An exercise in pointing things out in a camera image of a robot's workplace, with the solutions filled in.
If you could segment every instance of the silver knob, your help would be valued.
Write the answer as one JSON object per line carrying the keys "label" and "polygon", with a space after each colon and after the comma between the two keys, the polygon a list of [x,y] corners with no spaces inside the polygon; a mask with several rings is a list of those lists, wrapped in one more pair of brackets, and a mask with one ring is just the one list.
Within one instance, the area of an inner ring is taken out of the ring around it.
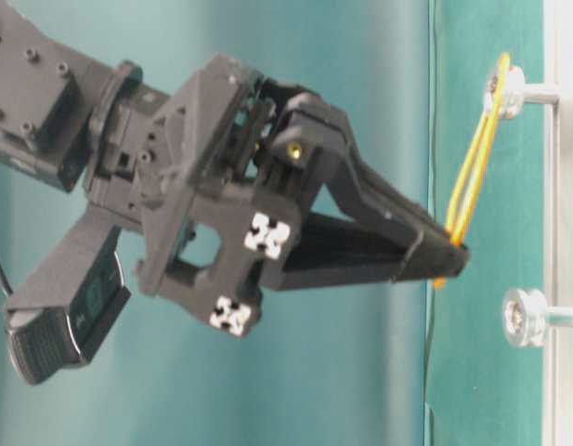
{"label": "silver knob", "polygon": [[572,327],[573,308],[549,307],[540,290],[513,288],[502,303],[502,328],[516,347],[542,347],[550,327]]}

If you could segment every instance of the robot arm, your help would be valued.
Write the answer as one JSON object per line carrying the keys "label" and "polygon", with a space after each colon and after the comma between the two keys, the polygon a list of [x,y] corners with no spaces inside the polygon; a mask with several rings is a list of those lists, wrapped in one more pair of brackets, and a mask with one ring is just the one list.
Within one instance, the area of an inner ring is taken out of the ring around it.
{"label": "robot arm", "polygon": [[[454,276],[468,259],[361,160],[345,113],[316,93],[216,56],[168,97],[1,0],[0,162],[65,191],[85,171],[85,215],[4,304],[33,384],[88,363],[121,311],[121,230],[145,239],[142,293],[236,336],[259,319],[262,286]],[[324,185],[348,219],[312,212]],[[209,266],[182,259],[198,225],[221,240]]]}

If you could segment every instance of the vertical metal bar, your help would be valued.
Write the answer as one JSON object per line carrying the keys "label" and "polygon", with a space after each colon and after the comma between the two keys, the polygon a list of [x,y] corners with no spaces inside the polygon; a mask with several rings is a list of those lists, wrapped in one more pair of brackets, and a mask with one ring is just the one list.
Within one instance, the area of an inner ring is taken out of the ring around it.
{"label": "vertical metal bar", "polygon": [[[546,111],[544,292],[573,307],[573,0],[544,1],[545,83],[560,104]],[[544,347],[544,446],[573,446],[573,330],[552,330]]]}

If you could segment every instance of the green cloth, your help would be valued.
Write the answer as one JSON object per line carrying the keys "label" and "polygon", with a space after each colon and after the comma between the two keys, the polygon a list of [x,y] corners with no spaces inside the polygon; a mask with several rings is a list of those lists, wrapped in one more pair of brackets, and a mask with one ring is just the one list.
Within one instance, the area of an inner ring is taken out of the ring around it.
{"label": "green cloth", "polygon": [[[542,81],[542,1],[432,0],[436,78],[434,204],[448,200],[501,52]],[[432,444],[540,444],[541,350],[515,349],[501,328],[510,287],[542,286],[543,111],[501,121],[466,243],[471,260],[431,307],[426,401]]]}

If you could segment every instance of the teal wall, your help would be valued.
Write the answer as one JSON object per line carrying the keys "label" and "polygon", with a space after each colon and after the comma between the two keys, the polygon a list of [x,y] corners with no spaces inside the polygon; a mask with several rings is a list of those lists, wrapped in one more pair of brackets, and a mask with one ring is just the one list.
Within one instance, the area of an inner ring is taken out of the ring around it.
{"label": "teal wall", "polygon": [[[140,63],[167,92],[217,51],[308,85],[349,112],[376,170],[426,201],[426,2],[12,3],[93,57]],[[14,284],[84,206],[80,190],[66,196],[0,166],[0,253]],[[133,290],[142,251],[123,236]],[[90,367],[39,387],[7,362],[0,314],[0,445],[423,443],[423,283],[266,293],[264,314],[239,341],[134,295]]]}
{"label": "teal wall", "polygon": [[[431,0],[436,218],[482,111],[501,52],[542,82],[542,0]],[[432,444],[540,445],[541,350],[505,341],[501,302],[511,287],[542,286],[543,113],[526,105],[500,121],[466,243],[462,276],[432,305],[426,399]]]}

